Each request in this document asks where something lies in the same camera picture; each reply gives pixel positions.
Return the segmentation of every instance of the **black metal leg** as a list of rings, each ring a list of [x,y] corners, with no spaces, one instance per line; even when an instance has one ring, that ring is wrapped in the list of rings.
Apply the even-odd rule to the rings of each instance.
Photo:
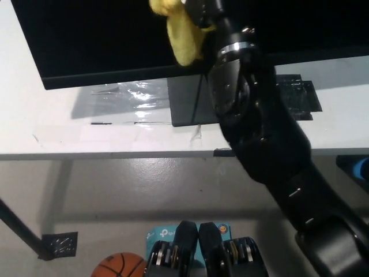
[[[54,259],[53,252],[44,245],[41,239],[37,237],[1,199],[0,219],[31,247],[31,249],[39,255],[40,259],[45,261]]]

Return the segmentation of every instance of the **box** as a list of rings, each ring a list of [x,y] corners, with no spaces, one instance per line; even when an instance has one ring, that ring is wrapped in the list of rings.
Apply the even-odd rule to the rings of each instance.
[[[215,225],[218,227],[223,241],[231,239],[231,228],[228,223],[219,223],[215,222]],[[146,237],[146,259],[149,259],[151,250],[155,242],[157,241],[173,241],[175,230],[178,225],[166,225],[166,226],[157,226],[153,230],[151,230]],[[202,257],[200,245],[197,242],[197,248],[194,257],[194,268],[203,268],[205,267],[205,261]]]

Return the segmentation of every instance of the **computer monitor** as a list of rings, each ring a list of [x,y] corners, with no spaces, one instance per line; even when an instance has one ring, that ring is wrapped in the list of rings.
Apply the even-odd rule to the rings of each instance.
[[[193,75],[177,65],[165,18],[148,0],[12,0],[46,89]],[[357,1],[239,0],[261,48],[278,64],[369,54],[369,20]],[[205,47],[213,47],[210,36]]]

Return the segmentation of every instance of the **yellow cloth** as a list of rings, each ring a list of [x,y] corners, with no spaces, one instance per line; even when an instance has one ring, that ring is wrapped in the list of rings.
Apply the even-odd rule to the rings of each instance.
[[[212,28],[199,29],[185,11],[181,0],[149,0],[151,9],[167,16],[167,32],[174,56],[182,66],[201,59],[201,47],[207,32]]]

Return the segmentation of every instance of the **orange basketball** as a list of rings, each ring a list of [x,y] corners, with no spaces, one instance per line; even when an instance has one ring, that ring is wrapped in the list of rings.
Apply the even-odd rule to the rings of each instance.
[[[91,277],[143,277],[145,260],[134,253],[117,253],[106,257]]]

